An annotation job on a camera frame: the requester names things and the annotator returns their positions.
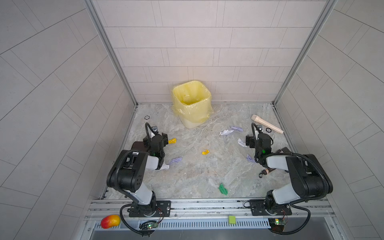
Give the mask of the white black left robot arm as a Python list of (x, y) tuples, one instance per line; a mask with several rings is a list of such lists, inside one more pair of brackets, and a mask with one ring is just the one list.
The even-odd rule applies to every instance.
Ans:
[(168, 135), (159, 133), (149, 123), (145, 123), (146, 136), (132, 144), (130, 150), (122, 150), (107, 176), (107, 187), (133, 200), (130, 216), (151, 217), (157, 211), (154, 191), (144, 183), (146, 170), (163, 170), (164, 147), (169, 144)]

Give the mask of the circuit board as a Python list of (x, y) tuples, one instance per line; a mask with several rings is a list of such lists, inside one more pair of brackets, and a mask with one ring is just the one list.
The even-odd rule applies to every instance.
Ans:
[(269, 230), (272, 232), (282, 233), (285, 230), (286, 220), (284, 219), (268, 219), (270, 228)]
[(151, 231), (158, 227), (159, 223), (157, 221), (147, 221), (140, 225), (140, 230), (142, 231)]

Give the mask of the red yellow mango toy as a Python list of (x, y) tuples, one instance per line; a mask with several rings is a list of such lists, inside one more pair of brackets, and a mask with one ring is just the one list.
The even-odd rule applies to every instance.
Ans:
[(118, 215), (109, 215), (101, 220), (102, 229), (118, 227), (121, 224), (121, 218)]

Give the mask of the brown dustpan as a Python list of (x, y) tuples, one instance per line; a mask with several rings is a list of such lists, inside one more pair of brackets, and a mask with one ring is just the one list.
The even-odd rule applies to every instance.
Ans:
[(135, 150), (137, 152), (147, 152), (148, 147), (145, 146), (144, 142), (134, 142), (131, 146), (132, 150)]

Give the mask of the brown hand brush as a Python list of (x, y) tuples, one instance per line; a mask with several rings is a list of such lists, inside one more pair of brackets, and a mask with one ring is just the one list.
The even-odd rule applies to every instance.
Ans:
[(265, 160), (259, 161), (259, 164), (265, 168), (259, 173), (259, 178), (268, 175), (275, 169), (284, 170), (287, 173), (289, 172), (288, 165), (286, 162), (286, 156), (271, 156)]

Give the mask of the right circuit board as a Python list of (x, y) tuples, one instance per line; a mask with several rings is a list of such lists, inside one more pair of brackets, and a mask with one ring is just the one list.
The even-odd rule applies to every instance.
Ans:
[(268, 219), (270, 228), (269, 230), (272, 232), (282, 233), (285, 230), (286, 220), (284, 219)]

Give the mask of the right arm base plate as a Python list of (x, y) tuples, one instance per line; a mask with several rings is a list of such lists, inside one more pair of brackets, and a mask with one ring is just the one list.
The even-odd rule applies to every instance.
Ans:
[(292, 210), (289, 205), (278, 205), (274, 201), (267, 200), (249, 200), (244, 204), (249, 208), (253, 216), (290, 216)]

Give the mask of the white paper scrap right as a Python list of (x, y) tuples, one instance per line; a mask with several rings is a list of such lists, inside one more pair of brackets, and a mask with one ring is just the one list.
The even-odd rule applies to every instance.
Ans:
[(238, 139), (238, 144), (239, 144), (240, 146), (242, 146), (243, 148), (246, 148), (246, 147), (247, 147), (246, 144), (245, 144), (241, 139)]

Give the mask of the purple paper scrap far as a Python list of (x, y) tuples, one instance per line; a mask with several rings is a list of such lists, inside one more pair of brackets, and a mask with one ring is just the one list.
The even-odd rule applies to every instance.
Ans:
[(234, 130), (234, 131), (238, 131), (238, 132), (243, 132), (244, 130), (240, 127), (236, 127), (236, 126), (231, 126), (231, 129)]

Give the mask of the beige wooden rolling pin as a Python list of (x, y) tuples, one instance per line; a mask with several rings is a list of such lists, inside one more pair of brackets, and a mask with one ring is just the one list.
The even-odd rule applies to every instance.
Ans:
[(262, 118), (260, 118), (259, 116), (257, 115), (252, 115), (251, 119), (256, 122), (256, 123), (259, 123), (267, 128), (270, 128), (271, 130), (275, 131), (276, 133), (279, 133), (279, 134), (283, 134), (284, 131), (282, 129), (280, 129), (279, 127), (263, 120)]

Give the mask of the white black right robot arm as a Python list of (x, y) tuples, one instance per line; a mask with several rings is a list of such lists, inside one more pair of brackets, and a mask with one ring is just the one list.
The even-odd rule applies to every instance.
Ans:
[(274, 143), (270, 135), (252, 123), (252, 136), (246, 136), (246, 146), (255, 149), (254, 161), (264, 168), (279, 169), (289, 173), (290, 183), (268, 191), (261, 204), (269, 215), (283, 212), (282, 208), (293, 204), (318, 200), (332, 193), (333, 184), (317, 158), (312, 154), (273, 153)]

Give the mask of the yellow-lined trash bin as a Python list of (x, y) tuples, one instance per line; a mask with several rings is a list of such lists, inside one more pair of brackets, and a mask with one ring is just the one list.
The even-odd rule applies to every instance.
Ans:
[(187, 129), (196, 128), (210, 118), (211, 100), (211, 92), (200, 81), (190, 81), (172, 90), (172, 109)]

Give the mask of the purple paper scrap right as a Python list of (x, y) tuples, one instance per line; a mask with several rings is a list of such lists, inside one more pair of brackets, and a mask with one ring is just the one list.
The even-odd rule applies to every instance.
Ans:
[(255, 163), (255, 159), (251, 157), (250, 155), (247, 155), (246, 160), (250, 163)]

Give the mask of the white purple paper scrap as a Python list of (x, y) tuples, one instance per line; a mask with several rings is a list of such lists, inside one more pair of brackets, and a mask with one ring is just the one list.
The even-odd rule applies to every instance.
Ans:
[(163, 164), (162, 167), (160, 168), (160, 170), (167, 170), (167, 169), (170, 168), (170, 166), (179, 163), (182, 159), (183, 159), (182, 157), (174, 158), (174, 159), (172, 159), (172, 160), (169, 162), (169, 164)]

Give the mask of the left circuit board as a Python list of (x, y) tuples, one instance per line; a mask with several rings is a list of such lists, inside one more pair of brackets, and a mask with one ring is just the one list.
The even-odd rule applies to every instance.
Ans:
[(147, 221), (140, 225), (140, 230), (142, 231), (151, 231), (158, 227), (159, 223), (157, 221)]

